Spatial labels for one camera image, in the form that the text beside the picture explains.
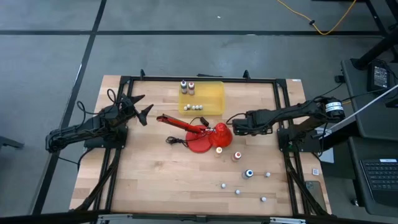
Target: bottle cap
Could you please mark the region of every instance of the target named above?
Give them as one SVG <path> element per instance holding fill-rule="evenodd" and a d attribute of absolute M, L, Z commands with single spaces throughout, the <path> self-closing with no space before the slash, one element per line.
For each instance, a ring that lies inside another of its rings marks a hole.
<path fill-rule="evenodd" d="M 240 152 L 235 152 L 234 157 L 235 159 L 240 159 L 242 157 L 242 154 Z"/>
<path fill-rule="evenodd" d="M 217 147 L 216 148 L 216 152 L 217 152 L 217 154 L 221 154 L 223 152 L 223 148 L 222 147 Z"/>
<path fill-rule="evenodd" d="M 245 173 L 246 177 L 252 177 L 253 176 L 253 170 L 247 170 Z"/>

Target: white cable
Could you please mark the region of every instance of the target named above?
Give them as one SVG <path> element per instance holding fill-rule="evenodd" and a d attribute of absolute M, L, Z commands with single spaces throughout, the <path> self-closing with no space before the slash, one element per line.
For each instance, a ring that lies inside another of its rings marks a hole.
<path fill-rule="evenodd" d="M 353 113 L 351 116 L 349 116 L 348 118 L 340 121 L 339 123 L 333 125 L 331 128 L 329 129 L 333 129 L 334 127 L 338 126 L 339 124 L 344 123 L 346 120 L 352 118 L 353 116 L 355 116 L 356 114 L 358 114 L 359 112 L 361 112 L 362 110 L 364 110 L 365 108 L 367 108 L 368 106 L 370 106 L 372 103 L 376 102 L 378 99 L 382 98 L 383 96 L 387 95 L 389 92 L 391 92 L 392 90 L 395 90 L 398 87 L 398 85 L 392 87 L 391 89 L 389 89 L 387 92 L 381 94 L 380 96 L 378 96 L 376 99 L 370 101 L 370 103 L 366 104 L 365 106 L 363 106 L 361 109 L 359 109 L 357 112 Z"/>

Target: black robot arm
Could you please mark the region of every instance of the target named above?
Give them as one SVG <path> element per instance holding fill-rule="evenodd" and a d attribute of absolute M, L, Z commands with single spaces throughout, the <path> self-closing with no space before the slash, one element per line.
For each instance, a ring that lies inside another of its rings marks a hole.
<path fill-rule="evenodd" d="M 309 116 L 302 124 L 293 125 L 296 135 L 304 134 L 325 123 L 338 123 L 345 118 L 341 101 L 336 98 L 319 96 L 302 104 L 279 110 L 247 111 L 244 119 L 233 119 L 235 135 L 245 136 L 271 134 L 272 125 L 279 121 Z"/>
<path fill-rule="evenodd" d="M 126 96 L 122 94 L 120 102 L 103 108 L 96 116 L 86 122 L 51 131 L 45 138 L 46 150 L 51 153 L 57 152 L 69 144 L 97 137 L 102 137 L 104 141 L 117 141 L 121 136 L 117 127 L 135 116 L 145 126 L 147 124 L 146 116 L 153 105 L 148 106 L 141 113 L 134 106 L 144 96 Z"/>

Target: yellow plastic container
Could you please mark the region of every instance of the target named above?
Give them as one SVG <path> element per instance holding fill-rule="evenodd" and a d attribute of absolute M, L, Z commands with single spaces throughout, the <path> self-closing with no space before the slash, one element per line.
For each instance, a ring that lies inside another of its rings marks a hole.
<path fill-rule="evenodd" d="M 189 95 L 181 92 L 179 88 L 178 111 L 182 115 L 220 115 L 225 110 L 225 93 L 223 82 L 194 82 L 195 94 Z M 184 106 L 191 105 L 187 111 Z M 202 105 L 202 110 L 193 110 L 192 106 Z"/>

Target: small bottle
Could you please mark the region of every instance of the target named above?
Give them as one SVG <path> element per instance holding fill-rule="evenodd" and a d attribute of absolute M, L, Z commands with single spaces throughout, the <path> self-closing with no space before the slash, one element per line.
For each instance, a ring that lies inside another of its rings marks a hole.
<path fill-rule="evenodd" d="M 185 80 L 181 81 L 181 92 L 182 94 L 187 94 L 188 88 L 187 88 L 187 83 Z"/>
<path fill-rule="evenodd" d="M 190 82 L 188 84 L 188 93 L 189 93 L 189 95 L 195 94 L 195 84 L 193 82 Z"/>
<path fill-rule="evenodd" d="M 253 176 L 253 170 L 246 170 L 246 171 L 244 171 L 243 173 L 242 173 L 242 178 L 243 179 L 248 179 L 248 178 L 250 178 L 250 177 L 252 177 Z"/>
<path fill-rule="evenodd" d="M 242 154 L 240 152 L 235 152 L 232 155 L 232 161 L 234 162 L 238 162 L 240 160 L 240 158 L 242 157 Z"/>
<path fill-rule="evenodd" d="M 222 147 L 217 147 L 216 148 L 216 154 L 214 156 L 219 158 L 221 156 L 222 152 L 223 152 L 223 148 Z"/>

